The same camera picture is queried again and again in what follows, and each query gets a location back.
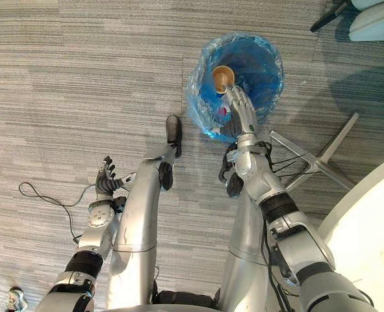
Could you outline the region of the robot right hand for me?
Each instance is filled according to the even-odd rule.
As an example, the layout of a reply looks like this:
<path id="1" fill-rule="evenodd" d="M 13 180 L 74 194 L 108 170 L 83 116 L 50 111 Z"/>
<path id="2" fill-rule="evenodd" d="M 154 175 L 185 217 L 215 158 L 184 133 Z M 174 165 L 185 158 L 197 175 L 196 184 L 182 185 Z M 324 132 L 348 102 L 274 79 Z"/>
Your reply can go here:
<path id="1" fill-rule="evenodd" d="M 253 103 L 245 91 L 238 85 L 229 84 L 223 99 L 231 109 L 231 119 L 220 129 L 220 134 L 231 138 L 254 134 L 257 117 Z"/>

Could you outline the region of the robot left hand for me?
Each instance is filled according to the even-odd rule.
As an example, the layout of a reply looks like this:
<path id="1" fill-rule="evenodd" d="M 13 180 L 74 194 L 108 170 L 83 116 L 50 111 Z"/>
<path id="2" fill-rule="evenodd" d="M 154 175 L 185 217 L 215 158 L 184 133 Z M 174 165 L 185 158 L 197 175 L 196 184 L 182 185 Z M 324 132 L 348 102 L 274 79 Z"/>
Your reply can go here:
<path id="1" fill-rule="evenodd" d="M 98 196 L 113 196 L 114 192 L 119 189 L 130 191 L 137 173 L 132 172 L 123 177 L 116 177 L 114 169 L 113 160 L 109 155 L 106 156 L 96 176 L 95 189 Z"/>

